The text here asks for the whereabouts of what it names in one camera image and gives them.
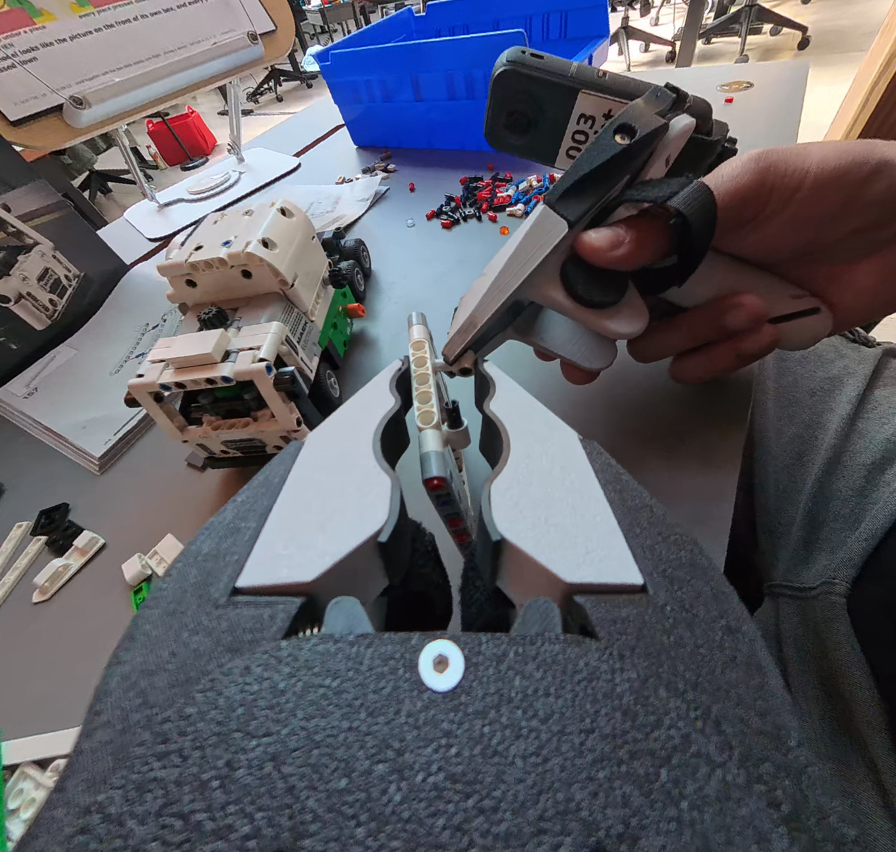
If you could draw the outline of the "pile of white lego pieces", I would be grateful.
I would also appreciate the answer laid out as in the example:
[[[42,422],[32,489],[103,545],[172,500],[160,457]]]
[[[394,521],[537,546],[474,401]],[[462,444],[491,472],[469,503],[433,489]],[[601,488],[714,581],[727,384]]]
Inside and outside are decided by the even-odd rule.
[[[19,581],[46,548],[45,537],[32,537],[33,522],[18,522],[2,543],[1,601],[6,602]],[[33,579],[34,604],[47,602],[78,574],[106,546],[100,535],[84,531],[62,557],[48,562]],[[130,589],[150,577],[163,578],[184,550],[184,545],[167,534],[147,554],[137,553],[125,561],[122,574]]]

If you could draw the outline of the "loose paper sheet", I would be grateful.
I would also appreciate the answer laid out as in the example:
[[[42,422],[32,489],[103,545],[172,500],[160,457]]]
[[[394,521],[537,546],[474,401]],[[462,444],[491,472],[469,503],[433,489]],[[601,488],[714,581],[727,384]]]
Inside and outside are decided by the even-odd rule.
[[[351,183],[331,186],[293,186],[291,201],[304,211],[318,234],[347,228],[379,198],[389,192],[379,175],[362,176]]]

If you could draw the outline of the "lego instruction booklet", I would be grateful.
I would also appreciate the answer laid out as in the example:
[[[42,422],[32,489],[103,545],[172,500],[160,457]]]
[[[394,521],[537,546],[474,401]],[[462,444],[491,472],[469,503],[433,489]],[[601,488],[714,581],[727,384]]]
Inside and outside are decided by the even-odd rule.
[[[151,427],[128,383],[181,315],[49,183],[2,194],[2,416],[99,475]]]

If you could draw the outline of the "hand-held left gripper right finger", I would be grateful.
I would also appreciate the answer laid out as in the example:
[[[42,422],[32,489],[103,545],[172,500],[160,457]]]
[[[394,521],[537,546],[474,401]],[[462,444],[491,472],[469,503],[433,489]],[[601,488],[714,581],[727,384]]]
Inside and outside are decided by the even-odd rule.
[[[476,370],[491,471],[476,535],[476,630],[598,634],[599,604],[642,615],[646,587],[580,436],[500,368]]]

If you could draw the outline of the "person's right hand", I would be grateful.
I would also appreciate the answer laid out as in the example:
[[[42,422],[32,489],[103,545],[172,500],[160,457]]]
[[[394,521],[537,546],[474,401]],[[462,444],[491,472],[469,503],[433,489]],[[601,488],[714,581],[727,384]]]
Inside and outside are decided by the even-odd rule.
[[[704,177],[718,206],[711,247],[823,301],[833,332],[895,311],[895,142],[817,141],[739,155]],[[755,296],[654,311],[627,344],[640,363],[671,360],[680,384],[733,374],[778,346]]]

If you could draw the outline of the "red plastic container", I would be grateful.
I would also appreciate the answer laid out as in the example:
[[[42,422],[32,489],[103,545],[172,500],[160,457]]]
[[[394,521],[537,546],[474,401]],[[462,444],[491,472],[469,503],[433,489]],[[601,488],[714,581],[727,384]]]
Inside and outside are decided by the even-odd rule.
[[[154,119],[146,119],[145,129],[163,161],[184,172],[207,164],[217,145],[216,137],[191,106],[170,117],[160,112]]]

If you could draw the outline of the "person's grey sweatshirt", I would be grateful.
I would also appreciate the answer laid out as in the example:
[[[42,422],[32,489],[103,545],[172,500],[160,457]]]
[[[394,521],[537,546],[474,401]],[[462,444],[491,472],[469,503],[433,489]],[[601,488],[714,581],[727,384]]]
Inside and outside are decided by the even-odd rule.
[[[894,850],[894,344],[757,369],[725,573],[857,850]]]

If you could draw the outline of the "black lego plates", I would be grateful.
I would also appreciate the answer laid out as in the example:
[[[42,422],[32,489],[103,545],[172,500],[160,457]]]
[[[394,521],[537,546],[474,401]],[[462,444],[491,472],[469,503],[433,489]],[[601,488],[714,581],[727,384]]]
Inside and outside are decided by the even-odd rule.
[[[45,537],[46,548],[54,557],[62,557],[72,547],[84,528],[70,519],[71,505],[61,502],[39,511],[29,534]]]

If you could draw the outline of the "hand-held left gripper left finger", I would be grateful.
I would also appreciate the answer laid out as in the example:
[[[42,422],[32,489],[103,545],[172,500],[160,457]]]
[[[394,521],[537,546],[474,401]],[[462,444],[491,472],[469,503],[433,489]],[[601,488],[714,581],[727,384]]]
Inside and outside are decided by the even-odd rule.
[[[235,582],[241,613],[273,608],[287,626],[302,598],[323,611],[355,599],[386,627],[387,586],[408,568],[396,465],[408,448],[408,360],[387,365],[300,446]]]

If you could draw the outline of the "cluster of small dark lego pieces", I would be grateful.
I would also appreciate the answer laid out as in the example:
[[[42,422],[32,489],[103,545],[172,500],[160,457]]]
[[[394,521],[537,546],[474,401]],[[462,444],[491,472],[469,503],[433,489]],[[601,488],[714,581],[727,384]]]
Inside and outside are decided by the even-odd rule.
[[[369,177],[382,177],[397,172],[397,166],[389,158],[385,161],[374,161],[360,168],[356,174],[339,175],[334,181],[337,186],[359,182]]]

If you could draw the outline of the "white lego truck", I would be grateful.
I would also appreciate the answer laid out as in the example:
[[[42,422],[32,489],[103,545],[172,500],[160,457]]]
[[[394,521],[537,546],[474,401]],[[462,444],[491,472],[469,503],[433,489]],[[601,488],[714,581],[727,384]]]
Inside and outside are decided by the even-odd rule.
[[[262,465],[342,406],[369,249],[280,198],[210,214],[158,267],[182,321],[129,382],[198,468]]]

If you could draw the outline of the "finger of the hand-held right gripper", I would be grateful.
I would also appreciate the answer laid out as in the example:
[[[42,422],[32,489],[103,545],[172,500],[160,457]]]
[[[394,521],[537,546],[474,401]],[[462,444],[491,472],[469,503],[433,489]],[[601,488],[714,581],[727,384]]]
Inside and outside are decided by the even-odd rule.
[[[442,360],[456,363],[469,351],[484,353],[505,327],[510,308],[532,272],[566,237],[566,220],[545,203],[537,205],[462,296],[442,348]]]
[[[541,305],[530,303],[520,314],[502,331],[486,341],[481,349],[466,351],[454,364],[441,360],[441,373],[447,376],[473,376],[476,366],[487,356],[493,354],[501,345],[507,342],[522,342],[532,346],[532,340],[537,331],[535,325],[541,315]]]

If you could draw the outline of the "grey lego beam assembly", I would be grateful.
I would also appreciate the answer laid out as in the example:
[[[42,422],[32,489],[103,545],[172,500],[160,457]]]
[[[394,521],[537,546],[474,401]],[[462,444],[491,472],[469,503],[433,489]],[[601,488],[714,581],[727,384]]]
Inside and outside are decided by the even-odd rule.
[[[409,326],[409,368],[414,421],[419,432],[422,484],[459,553],[467,557],[475,542],[475,523],[462,451],[444,443],[442,414],[453,399],[433,338],[422,312],[412,312]]]

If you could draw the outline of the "pile of small lego pins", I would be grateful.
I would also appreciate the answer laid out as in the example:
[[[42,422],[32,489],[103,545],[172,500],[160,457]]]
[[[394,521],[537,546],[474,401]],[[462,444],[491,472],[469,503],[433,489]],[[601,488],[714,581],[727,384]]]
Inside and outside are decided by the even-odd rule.
[[[443,229],[451,229],[472,219],[497,223],[501,215],[524,219],[543,202],[562,176],[562,171],[520,177],[514,177],[509,172],[463,176],[459,180],[460,190],[444,194],[442,202],[429,210],[425,218],[438,220]]]

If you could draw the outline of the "blue plastic bin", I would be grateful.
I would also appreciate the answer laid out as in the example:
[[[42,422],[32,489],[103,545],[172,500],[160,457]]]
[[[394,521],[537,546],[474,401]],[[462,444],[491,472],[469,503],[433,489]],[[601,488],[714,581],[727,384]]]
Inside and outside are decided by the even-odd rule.
[[[359,49],[316,57],[357,147],[489,152],[484,136],[499,56],[528,42],[521,29]]]
[[[409,18],[401,42],[436,40],[449,65],[458,44],[451,39],[484,36],[462,62],[490,73],[510,47],[533,50],[599,67],[609,53],[609,0],[442,0]]]

